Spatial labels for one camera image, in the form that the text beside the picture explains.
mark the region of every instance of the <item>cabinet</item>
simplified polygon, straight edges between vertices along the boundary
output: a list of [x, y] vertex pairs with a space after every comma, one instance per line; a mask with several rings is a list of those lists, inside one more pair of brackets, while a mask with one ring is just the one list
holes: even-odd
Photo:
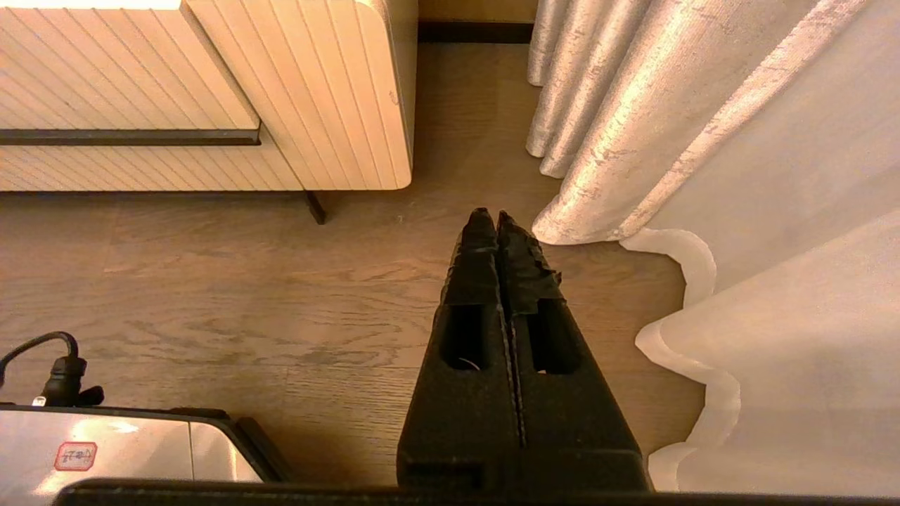
[[0, 0], [0, 143], [87, 130], [259, 144], [0, 146], [0, 191], [410, 182], [414, 0], [93, 1]]

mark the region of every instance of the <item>curtain fold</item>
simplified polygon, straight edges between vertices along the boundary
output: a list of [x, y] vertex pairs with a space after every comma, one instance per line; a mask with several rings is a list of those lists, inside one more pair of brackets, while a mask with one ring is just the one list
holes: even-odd
[[900, 496], [900, 3], [846, 5], [804, 16], [742, 85], [764, 106], [621, 241], [681, 264], [684, 309], [636, 344], [706, 385], [657, 490]]
[[527, 141], [564, 177], [533, 230], [551, 244], [637, 232], [831, 43], [864, 0], [541, 0]]

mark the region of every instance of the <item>sticker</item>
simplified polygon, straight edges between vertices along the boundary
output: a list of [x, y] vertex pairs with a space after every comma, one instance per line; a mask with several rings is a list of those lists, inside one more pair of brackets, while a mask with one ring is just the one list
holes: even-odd
[[53, 467], [57, 471], [87, 471], [94, 465], [97, 445], [88, 442], [66, 441], [59, 445]]

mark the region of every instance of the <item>wooden floor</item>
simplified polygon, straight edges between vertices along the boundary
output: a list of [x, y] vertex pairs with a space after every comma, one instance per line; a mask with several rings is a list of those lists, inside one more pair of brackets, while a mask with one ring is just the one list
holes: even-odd
[[[530, 223], [559, 181], [524, 149], [527, 46], [420, 48], [413, 183], [331, 193], [0, 195], [0, 349], [68, 330], [107, 405], [256, 417], [304, 480], [393, 483], [401, 425], [469, 211]], [[684, 439], [700, 385], [635, 348], [678, 310], [679, 266], [615, 243], [547, 247], [645, 452]], [[8, 370], [30, 402], [60, 345]]]

